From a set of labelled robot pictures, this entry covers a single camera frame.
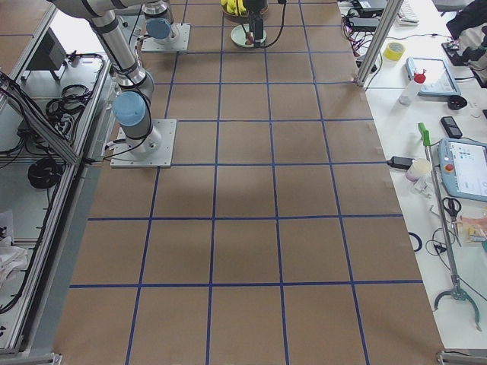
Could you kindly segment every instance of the screen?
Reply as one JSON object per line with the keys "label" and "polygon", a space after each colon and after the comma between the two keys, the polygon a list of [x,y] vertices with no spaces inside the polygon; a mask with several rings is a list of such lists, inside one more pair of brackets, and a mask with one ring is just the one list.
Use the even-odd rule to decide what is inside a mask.
{"label": "screen", "polygon": [[440,59],[413,59],[413,63],[416,72],[421,73],[426,70],[426,81],[421,91],[443,93],[455,91],[443,61]]}
{"label": "screen", "polygon": [[450,142],[460,192],[487,196],[487,149],[484,146]]}

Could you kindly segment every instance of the tape roll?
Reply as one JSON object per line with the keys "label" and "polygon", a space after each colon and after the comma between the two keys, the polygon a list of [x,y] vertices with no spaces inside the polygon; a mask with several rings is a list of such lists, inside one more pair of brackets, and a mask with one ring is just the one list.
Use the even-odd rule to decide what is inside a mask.
{"label": "tape roll", "polygon": [[399,42],[391,42],[384,50],[384,57],[392,61],[397,61],[401,58],[406,48]]}

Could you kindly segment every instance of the white cup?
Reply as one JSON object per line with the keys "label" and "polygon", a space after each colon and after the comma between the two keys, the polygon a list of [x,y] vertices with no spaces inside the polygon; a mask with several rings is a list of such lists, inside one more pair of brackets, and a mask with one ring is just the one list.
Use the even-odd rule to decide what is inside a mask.
{"label": "white cup", "polygon": [[431,172],[431,162],[425,158],[416,158],[411,167],[406,171],[406,178],[410,181],[418,181]]}

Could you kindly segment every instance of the red cap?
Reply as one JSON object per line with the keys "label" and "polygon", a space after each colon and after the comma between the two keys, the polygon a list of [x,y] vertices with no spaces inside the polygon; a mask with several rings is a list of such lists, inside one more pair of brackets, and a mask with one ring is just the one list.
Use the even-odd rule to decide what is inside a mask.
{"label": "red cap", "polygon": [[423,70],[422,74],[414,74],[414,81],[417,82],[418,84],[424,84],[426,81],[426,75],[425,75],[425,70]]}

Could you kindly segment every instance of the metal mounting plate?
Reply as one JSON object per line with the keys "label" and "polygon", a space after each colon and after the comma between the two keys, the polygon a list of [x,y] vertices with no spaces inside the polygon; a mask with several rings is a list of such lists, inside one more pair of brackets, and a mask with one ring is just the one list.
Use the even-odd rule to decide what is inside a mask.
{"label": "metal mounting plate", "polygon": [[142,44],[142,52],[163,53],[163,52],[185,52],[188,50],[190,24],[176,24],[180,36],[175,42],[159,44],[154,38],[147,38]]}
{"label": "metal mounting plate", "polygon": [[[154,152],[147,155],[134,155],[126,152],[111,159],[110,166],[119,167],[170,167],[173,160],[174,138],[176,136],[177,120],[175,119],[153,119],[154,128],[162,135],[161,146]],[[125,138],[125,133],[120,128],[117,138]],[[127,151],[126,144],[117,144],[113,154]]]}

